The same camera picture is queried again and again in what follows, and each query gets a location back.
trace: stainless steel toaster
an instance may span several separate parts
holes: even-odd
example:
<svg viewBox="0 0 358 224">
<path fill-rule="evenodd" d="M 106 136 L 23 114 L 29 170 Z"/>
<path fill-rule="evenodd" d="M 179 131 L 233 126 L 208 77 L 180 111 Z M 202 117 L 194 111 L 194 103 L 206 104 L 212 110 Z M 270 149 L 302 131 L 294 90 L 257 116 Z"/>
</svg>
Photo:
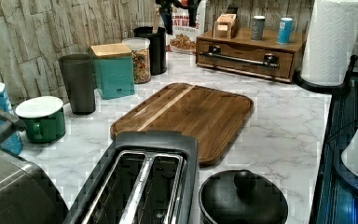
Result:
<svg viewBox="0 0 358 224">
<path fill-rule="evenodd" d="M 0 223 L 62 223 L 67 212 L 39 166 L 0 149 Z"/>
<path fill-rule="evenodd" d="M 197 168 L 193 137 L 120 133 L 64 223 L 187 224 Z"/>
</svg>

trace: bread box handle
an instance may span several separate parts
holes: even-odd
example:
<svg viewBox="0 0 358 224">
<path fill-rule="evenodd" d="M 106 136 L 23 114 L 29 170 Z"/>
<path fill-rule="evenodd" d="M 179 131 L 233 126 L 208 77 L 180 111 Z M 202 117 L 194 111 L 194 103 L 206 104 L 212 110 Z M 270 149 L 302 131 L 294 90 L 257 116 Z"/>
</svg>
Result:
<svg viewBox="0 0 358 224">
<path fill-rule="evenodd" d="M 263 67 L 267 67 L 270 69 L 276 69 L 276 70 L 278 70 L 280 67 L 279 66 L 279 57 L 277 57 L 271 53 L 265 54 L 264 61 L 259 62 L 259 61 L 254 61 L 254 60 L 241 59 L 241 58 L 235 58 L 235 57 L 222 55 L 221 49 L 219 46 L 209 46 L 209 51 L 208 52 L 200 51 L 200 56 L 203 56 L 206 58 L 212 58 L 212 59 L 229 60 L 229 61 L 238 62 L 238 63 L 248 63 L 251 65 L 258 65 L 258 66 L 263 66 Z"/>
</svg>

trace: kitchen counter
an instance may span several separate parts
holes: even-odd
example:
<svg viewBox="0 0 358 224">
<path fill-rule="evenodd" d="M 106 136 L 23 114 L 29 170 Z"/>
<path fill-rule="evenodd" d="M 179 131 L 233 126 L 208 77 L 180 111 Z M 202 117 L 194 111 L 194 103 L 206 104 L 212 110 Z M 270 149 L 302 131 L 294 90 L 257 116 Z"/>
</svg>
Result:
<svg viewBox="0 0 358 224">
<path fill-rule="evenodd" d="M 166 73 L 135 85 L 133 96 L 102 100 L 96 92 L 97 109 L 90 115 L 74 115 L 69 104 L 65 105 L 65 136 L 51 144 L 35 145 L 22 133 L 20 156 L 42 167 L 71 207 L 112 143 L 109 128 L 114 121 L 174 82 L 230 91 L 250 97 L 255 109 L 221 161 L 200 168 L 190 223 L 200 222 L 200 185 L 209 176 L 231 169 L 248 169 L 273 182 L 289 205 L 286 223 L 308 223 L 331 97 L 295 84 L 200 68 L 195 56 L 167 53 L 167 64 Z"/>
</svg>

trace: cutting board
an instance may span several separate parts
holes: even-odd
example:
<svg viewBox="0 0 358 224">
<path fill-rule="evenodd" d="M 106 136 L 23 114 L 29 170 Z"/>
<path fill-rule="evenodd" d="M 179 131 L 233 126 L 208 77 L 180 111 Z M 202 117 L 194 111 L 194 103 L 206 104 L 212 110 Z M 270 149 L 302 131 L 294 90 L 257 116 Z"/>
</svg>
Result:
<svg viewBox="0 0 358 224">
<path fill-rule="evenodd" d="M 199 140 L 201 165 L 219 161 L 243 127 L 254 102 L 242 95 L 185 83 L 156 92 L 112 124 L 111 137 L 122 132 L 177 131 Z"/>
</svg>

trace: blue cup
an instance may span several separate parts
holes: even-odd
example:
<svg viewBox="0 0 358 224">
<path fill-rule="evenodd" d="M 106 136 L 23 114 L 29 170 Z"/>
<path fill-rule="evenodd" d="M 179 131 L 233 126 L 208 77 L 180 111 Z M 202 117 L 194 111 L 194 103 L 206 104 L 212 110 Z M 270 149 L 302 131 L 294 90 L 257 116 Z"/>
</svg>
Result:
<svg viewBox="0 0 358 224">
<path fill-rule="evenodd" d="M 289 43 L 290 34 L 292 33 L 292 18 L 281 18 L 281 23 L 279 25 L 278 33 L 278 43 L 287 44 Z"/>
</svg>

